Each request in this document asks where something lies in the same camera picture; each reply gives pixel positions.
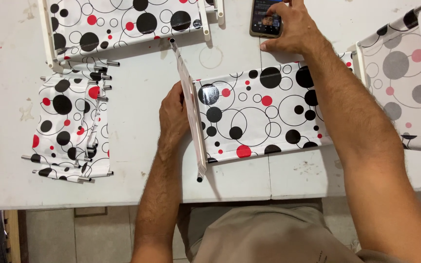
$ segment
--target table surface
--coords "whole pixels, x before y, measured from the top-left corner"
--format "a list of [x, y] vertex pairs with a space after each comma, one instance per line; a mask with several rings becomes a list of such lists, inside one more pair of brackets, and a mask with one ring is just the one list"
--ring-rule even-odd
[[[408, 10], [416, 0], [307, 0], [321, 31], [339, 52]], [[261, 53], [249, 36], [250, 1], [225, 0], [225, 25], [208, 15], [212, 41], [202, 32], [175, 39], [195, 79], [300, 60], [296, 55]], [[165, 39], [105, 51], [100, 57], [119, 61], [108, 92], [110, 164], [114, 176], [95, 183], [69, 183], [31, 173], [22, 160], [30, 152], [40, 112], [40, 76], [46, 66], [35, 0], [0, 0], [0, 209], [34, 209], [137, 204], [159, 135], [159, 107], [179, 80], [176, 59]], [[184, 202], [242, 201], [344, 195], [343, 170], [333, 146], [271, 154], [208, 165], [202, 183], [190, 136], [182, 146]], [[413, 187], [421, 190], [421, 152], [406, 152]]]

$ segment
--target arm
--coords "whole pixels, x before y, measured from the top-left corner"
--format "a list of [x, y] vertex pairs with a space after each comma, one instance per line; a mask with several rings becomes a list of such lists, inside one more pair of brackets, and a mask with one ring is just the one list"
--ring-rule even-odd
[[182, 197], [178, 144], [190, 128], [184, 103], [177, 82], [159, 111], [161, 134], [137, 210], [132, 263], [173, 261], [173, 231]]
[[421, 262], [421, 205], [407, 178], [401, 140], [359, 79], [341, 62], [303, 0], [273, 5], [284, 21], [261, 50], [302, 54], [325, 125], [344, 167], [345, 189], [362, 248]]

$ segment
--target tile floor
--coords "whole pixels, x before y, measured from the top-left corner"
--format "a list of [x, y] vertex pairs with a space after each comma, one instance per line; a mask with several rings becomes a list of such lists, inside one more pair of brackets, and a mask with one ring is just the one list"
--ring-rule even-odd
[[[323, 198], [325, 220], [334, 236], [350, 246], [357, 239], [345, 197]], [[131, 260], [137, 206], [27, 211], [30, 263], [128, 263]], [[173, 262], [187, 263], [178, 229]]]

